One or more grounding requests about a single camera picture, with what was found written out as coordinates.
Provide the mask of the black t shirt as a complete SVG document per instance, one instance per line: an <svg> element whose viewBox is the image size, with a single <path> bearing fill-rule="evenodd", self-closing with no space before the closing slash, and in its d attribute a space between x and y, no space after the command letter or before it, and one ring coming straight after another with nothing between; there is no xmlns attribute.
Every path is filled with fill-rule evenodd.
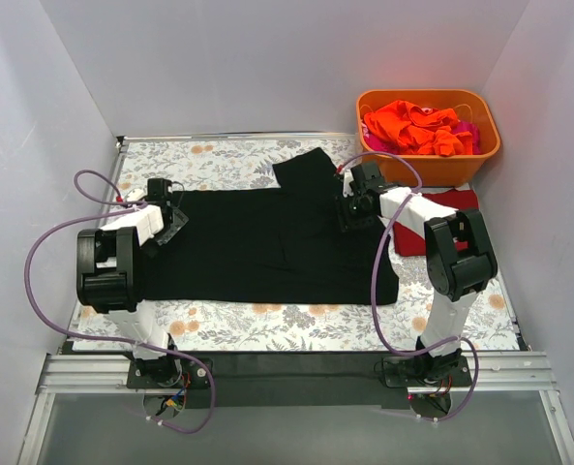
<svg viewBox="0 0 574 465"><path fill-rule="evenodd" d="M280 304L396 302L388 256L375 264L384 225L342 232L343 186L320 148L274 165L271 189L177 192L188 224L142 265L148 300Z"/></svg>

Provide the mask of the orange t shirt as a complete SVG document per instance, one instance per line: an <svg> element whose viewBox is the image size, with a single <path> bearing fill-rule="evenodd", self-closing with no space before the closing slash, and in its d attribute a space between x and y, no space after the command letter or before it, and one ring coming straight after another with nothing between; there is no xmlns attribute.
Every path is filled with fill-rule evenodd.
<svg viewBox="0 0 574 465"><path fill-rule="evenodd" d="M434 133L448 134L460 121L453 108L423 108L404 100L395 100L362 117L371 133L401 148L432 143Z"/></svg>

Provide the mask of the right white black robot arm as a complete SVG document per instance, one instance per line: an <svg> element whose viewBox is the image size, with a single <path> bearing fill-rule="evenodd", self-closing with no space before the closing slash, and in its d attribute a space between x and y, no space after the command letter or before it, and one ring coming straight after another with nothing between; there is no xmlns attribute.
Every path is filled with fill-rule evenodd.
<svg viewBox="0 0 574 465"><path fill-rule="evenodd" d="M342 231L368 227L376 219L388 224L376 255L387 250L390 231L400 224L425 242L426 271L434 290L426 327L412 351L390 349L380 363L392 386L449 387L453 379L470 386L472 376L462 348L469 310L498 274L498 262L482 214L458 210L425 198L421 187L389 183L374 162L351 169L338 167L343 192L336 199Z"/></svg>

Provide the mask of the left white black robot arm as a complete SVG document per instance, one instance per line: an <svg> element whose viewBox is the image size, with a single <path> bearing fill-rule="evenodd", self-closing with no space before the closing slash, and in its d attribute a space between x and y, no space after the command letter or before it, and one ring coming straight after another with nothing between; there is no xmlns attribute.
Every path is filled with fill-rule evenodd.
<svg viewBox="0 0 574 465"><path fill-rule="evenodd" d="M114 323L130 339L137 373L159 387L175 386L183 374L172 336L157 322L156 311L144 302L142 265L188 222L176 207L173 182L147 180L146 192L130 200L133 211L98 229L83 230L76 240L76 294Z"/></svg>

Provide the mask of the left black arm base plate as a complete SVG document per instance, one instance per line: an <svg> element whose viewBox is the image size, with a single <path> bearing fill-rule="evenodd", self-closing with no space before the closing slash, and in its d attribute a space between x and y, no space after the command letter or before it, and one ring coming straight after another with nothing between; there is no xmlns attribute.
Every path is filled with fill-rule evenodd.
<svg viewBox="0 0 574 465"><path fill-rule="evenodd" d="M197 361L171 356L153 360L135 359L130 364L126 387L130 389L209 388L208 374L212 372L213 360Z"/></svg>

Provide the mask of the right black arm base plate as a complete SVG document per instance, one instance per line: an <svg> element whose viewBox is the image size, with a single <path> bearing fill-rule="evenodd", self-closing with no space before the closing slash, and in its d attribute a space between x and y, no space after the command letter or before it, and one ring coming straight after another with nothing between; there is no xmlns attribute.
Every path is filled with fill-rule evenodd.
<svg viewBox="0 0 574 465"><path fill-rule="evenodd" d="M389 388L468 388L472 377L461 350L446 356L387 356L374 367Z"/></svg>

